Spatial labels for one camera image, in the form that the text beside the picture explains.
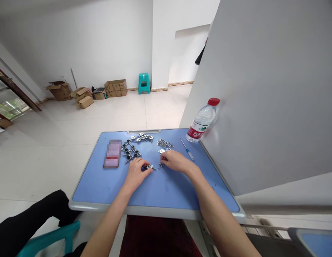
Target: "wooden door frame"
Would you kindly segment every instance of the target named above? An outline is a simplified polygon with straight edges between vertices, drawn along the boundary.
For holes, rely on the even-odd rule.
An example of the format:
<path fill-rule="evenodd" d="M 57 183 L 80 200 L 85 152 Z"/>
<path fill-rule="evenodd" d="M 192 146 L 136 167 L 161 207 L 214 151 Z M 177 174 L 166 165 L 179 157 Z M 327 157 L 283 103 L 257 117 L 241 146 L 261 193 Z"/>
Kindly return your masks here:
<path fill-rule="evenodd" d="M 0 69 L 0 80 L 9 89 L 11 89 L 19 98 L 21 98 L 29 107 L 37 111 L 42 111 L 1 69 Z"/>

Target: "teal plastic stool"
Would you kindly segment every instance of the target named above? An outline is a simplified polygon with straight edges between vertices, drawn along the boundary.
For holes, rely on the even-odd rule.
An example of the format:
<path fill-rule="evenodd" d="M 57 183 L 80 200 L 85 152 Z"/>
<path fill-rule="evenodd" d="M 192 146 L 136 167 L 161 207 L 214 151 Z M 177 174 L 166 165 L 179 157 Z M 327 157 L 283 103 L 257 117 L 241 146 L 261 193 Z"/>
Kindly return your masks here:
<path fill-rule="evenodd" d="M 138 94 L 140 95 L 141 92 L 145 91 L 148 91 L 148 94 L 150 94 L 149 75 L 147 72 L 138 75 Z"/>
<path fill-rule="evenodd" d="M 65 255 L 71 253 L 73 251 L 73 234 L 79 228 L 80 221 L 76 221 L 47 234 L 30 239 L 17 257 L 34 257 L 40 250 L 63 238 L 66 239 Z"/>

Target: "water bottle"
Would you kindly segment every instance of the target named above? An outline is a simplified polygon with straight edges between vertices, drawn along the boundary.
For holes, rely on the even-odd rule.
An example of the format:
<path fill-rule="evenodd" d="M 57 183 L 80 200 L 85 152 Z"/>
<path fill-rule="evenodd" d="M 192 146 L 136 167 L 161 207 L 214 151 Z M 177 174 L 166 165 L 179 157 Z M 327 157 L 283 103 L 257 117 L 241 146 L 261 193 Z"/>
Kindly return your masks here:
<path fill-rule="evenodd" d="M 187 131 L 186 139 L 190 142 L 198 142 L 206 129 L 216 116 L 216 106 L 219 104 L 218 98 L 210 98 L 208 104 L 200 109 Z"/>

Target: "bottle label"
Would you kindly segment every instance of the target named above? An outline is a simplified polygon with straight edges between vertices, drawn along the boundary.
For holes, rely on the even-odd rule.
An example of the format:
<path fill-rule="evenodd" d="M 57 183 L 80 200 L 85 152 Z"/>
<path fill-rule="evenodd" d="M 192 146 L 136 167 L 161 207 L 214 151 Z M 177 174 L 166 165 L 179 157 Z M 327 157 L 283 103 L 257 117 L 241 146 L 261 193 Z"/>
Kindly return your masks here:
<path fill-rule="evenodd" d="M 208 127 L 209 125 L 201 125 L 193 121 L 190 128 L 187 131 L 187 134 L 192 138 L 198 139 L 202 137 L 203 133 L 206 131 Z"/>

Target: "doorway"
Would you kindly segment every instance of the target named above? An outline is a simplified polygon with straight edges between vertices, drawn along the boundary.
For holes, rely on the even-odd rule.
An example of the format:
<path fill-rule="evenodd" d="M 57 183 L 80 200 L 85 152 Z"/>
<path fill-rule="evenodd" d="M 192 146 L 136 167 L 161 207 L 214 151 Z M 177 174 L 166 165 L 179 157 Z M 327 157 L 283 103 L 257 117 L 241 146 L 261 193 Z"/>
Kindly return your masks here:
<path fill-rule="evenodd" d="M 168 86 L 192 84 L 197 74 L 195 61 L 205 46 L 210 25 L 175 32 Z"/>
<path fill-rule="evenodd" d="M 41 109 L 28 98 L 14 81 L 0 69 L 0 114 L 9 120 L 14 120 L 27 110 Z"/>

